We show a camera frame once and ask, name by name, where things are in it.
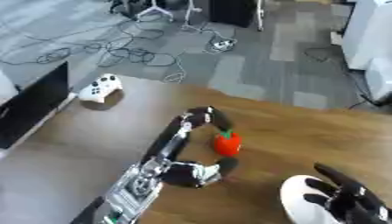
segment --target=red tomato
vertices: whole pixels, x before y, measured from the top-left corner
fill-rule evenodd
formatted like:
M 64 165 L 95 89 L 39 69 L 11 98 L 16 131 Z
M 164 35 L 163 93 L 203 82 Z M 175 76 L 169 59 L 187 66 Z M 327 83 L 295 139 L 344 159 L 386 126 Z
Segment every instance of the red tomato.
M 231 133 L 230 138 L 223 135 L 216 136 L 213 141 L 215 151 L 224 157 L 233 157 L 240 151 L 242 140 L 236 133 Z

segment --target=wooden table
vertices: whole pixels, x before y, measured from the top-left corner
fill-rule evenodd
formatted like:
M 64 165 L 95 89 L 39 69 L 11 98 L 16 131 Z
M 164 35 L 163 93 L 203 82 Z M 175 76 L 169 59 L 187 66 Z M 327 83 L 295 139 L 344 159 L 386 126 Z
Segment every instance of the wooden table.
M 279 187 L 296 174 L 319 176 L 322 162 L 366 183 L 392 205 L 392 118 L 347 110 L 318 111 L 234 98 L 201 87 L 122 78 L 112 108 L 78 100 L 0 161 L 0 221 L 68 223 L 136 162 L 184 110 L 214 105 L 243 137 L 240 166 L 204 189 L 167 186 L 142 223 L 289 223 Z M 197 129 L 182 158 L 205 164 L 216 130 Z

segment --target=white game controller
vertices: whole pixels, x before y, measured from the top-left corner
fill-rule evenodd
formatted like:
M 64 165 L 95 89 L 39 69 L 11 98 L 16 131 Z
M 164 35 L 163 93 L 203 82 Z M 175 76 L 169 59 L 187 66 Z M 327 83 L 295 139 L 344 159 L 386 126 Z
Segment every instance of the white game controller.
M 112 74 L 105 73 L 90 85 L 83 88 L 79 93 L 82 101 L 104 103 L 105 97 L 117 89 L 123 89 L 120 79 Z

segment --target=gray carpet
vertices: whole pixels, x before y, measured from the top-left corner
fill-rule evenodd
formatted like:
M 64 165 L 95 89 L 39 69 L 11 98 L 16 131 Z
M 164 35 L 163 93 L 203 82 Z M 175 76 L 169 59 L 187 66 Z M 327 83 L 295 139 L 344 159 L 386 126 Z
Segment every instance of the gray carpet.
M 195 2 L 205 10 L 206 15 L 208 1 Z M 3 0 L 0 2 L 0 13 L 7 27 L 3 26 L 0 31 L 0 51 L 6 53 L 10 49 L 34 42 L 24 35 L 48 39 L 124 20 L 120 15 L 108 14 L 108 9 L 109 3 L 103 0 Z M 129 39 L 123 38 L 116 44 L 129 48 L 143 47 L 152 52 L 174 56 L 181 54 L 179 59 L 186 70 L 186 77 L 181 83 L 218 89 L 228 95 L 314 109 L 344 108 L 359 100 L 353 83 L 340 68 L 342 55 L 338 47 L 311 52 L 316 57 L 327 56 L 329 60 L 324 63 L 304 54 L 304 50 L 309 47 L 329 46 L 329 31 L 337 24 L 339 26 L 330 5 L 270 0 L 267 2 L 264 32 L 256 31 L 256 24 L 244 29 L 208 23 L 206 28 L 213 28 L 221 35 L 234 37 L 239 41 L 233 51 L 220 54 L 205 53 L 212 35 L 182 31 L 184 12 L 178 10 L 175 14 L 176 22 L 172 24 L 165 18 L 140 24 L 143 29 L 164 30 L 162 38 L 137 38 L 129 45 L 126 45 Z M 203 16 L 194 16 L 195 26 L 201 26 L 204 22 L 206 19 Z M 133 22 L 127 23 L 124 28 L 136 36 L 156 35 L 154 32 L 142 31 Z M 51 49 L 70 46 L 69 42 L 86 43 L 93 39 L 121 37 L 127 36 L 116 27 L 106 27 L 57 39 L 56 42 L 41 41 L 40 45 L 10 53 L 3 60 L 14 63 L 32 61 Z M 172 58 L 167 55 L 157 55 L 147 65 L 123 60 L 115 66 L 102 68 L 97 63 L 104 54 L 103 50 L 83 52 L 78 46 L 71 47 L 79 52 L 67 58 L 71 66 L 70 84 L 75 89 L 84 87 L 103 73 L 162 81 L 165 76 L 180 71 L 176 64 L 154 66 L 170 63 Z M 105 63 L 116 59 L 108 55 L 103 57 Z M 13 81 L 25 87 L 58 64 L 59 62 L 12 66 L 2 63 L 0 67 Z

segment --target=toy tomato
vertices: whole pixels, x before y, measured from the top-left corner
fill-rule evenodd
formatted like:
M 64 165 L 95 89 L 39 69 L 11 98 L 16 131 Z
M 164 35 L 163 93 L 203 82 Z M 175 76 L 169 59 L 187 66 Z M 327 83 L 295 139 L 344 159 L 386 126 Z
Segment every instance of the toy tomato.
M 242 140 L 236 133 L 228 131 L 216 136 L 213 148 L 225 157 L 233 157 L 240 151 Z

